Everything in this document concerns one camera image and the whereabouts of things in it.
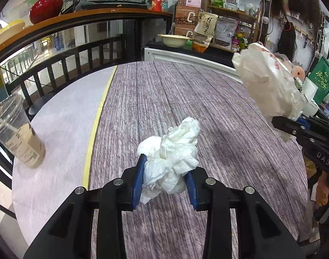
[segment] plastic cup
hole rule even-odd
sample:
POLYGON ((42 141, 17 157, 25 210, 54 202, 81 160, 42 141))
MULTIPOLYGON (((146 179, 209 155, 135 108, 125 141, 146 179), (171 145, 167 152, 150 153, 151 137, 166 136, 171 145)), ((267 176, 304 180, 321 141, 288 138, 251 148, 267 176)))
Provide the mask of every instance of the plastic cup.
POLYGON ((39 166, 45 157, 45 145, 32 128, 19 94, 0 102, 0 142, 28 167, 39 166))

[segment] round table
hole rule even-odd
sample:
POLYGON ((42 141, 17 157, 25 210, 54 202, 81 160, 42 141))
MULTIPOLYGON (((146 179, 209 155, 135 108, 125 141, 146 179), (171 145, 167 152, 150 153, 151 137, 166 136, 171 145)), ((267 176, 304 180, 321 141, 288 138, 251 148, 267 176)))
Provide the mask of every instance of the round table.
MULTIPOLYGON (((104 100, 111 74, 113 68, 107 68, 74 82, 31 123, 45 142, 46 157, 37 169, 16 161, 13 170, 13 203, 29 244, 82 185, 87 152, 89 189, 101 188, 136 165, 142 140, 166 134, 187 116, 201 124, 197 160, 208 175, 231 188, 253 186, 297 238, 307 202, 300 146, 278 137, 242 84, 193 65, 135 62, 116 68, 104 100)), ((206 215, 193 210, 187 192, 161 193, 123 212, 128 258, 201 258, 206 215)), ((237 258, 234 214, 232 230, 237 258)), ((96 221, 92 238, 95 258, 96 221)))

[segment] purple wood grain surface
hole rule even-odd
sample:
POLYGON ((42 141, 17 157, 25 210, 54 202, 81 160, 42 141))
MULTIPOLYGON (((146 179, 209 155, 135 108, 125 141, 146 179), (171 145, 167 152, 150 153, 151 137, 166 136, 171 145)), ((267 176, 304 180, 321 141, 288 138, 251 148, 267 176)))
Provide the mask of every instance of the purple wood grain surface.
MULTIPOLYGON (((96 134, 90 189, 135 166, 142 140, 166 134, 187 116, 201 124, 199 166, 228 187, 253 186, 297 238, 307 202, 300 147, 277 136, 242 84, 193 65, 135 62, 117 67, 96 134)), ((161 193, 123 212, 128 258, 201 258, 206 216, 193 210, 187 192, 161 193)), ((234 214, 231 221, 237 258, 234 214)), ((91 247, 95 258, 96 221, 91 247)))

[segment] white plastic bag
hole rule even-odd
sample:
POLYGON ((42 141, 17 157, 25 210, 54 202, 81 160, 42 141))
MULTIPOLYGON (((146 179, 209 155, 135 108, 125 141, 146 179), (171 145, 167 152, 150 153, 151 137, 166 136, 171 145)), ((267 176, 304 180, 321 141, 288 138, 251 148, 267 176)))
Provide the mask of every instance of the white plastic bag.
POLYGON ((198 166, 195 159, 198 149, 199 122, 191 117, 179 126, 170 127, 162 138, 151 136, 142 141, 137 154, 145 154, 141 202, 147 203, 161 191, 180 194, 186 190, 183 176, 198 166))
MULTIPOLYGON (((264 46, 253 43, 234 53, 232 62, 243 85, 272 126, 273 116, 297 120, 307 103, 294 78, 281 61, 264 46)), ((287 140, 290 136, 281 137, 287 140)))

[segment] white bowl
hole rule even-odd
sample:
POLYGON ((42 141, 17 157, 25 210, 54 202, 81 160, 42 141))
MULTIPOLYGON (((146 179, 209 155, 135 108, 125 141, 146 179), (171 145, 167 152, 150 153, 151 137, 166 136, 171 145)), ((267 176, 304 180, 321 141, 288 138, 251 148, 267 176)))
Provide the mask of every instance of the white bowl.
POLYGON ((162 37, 162 41, 166 46, 171 47, 181 47, 186 44, 188 40, 193 40, 192 38, 180 36, 180 35, 163 35, 159 34, 162 37))
POLYGON ((7 39, 21 32, 25 23, 23 20, 11 22, 9 25, 0 30, 0 45, 7 39))

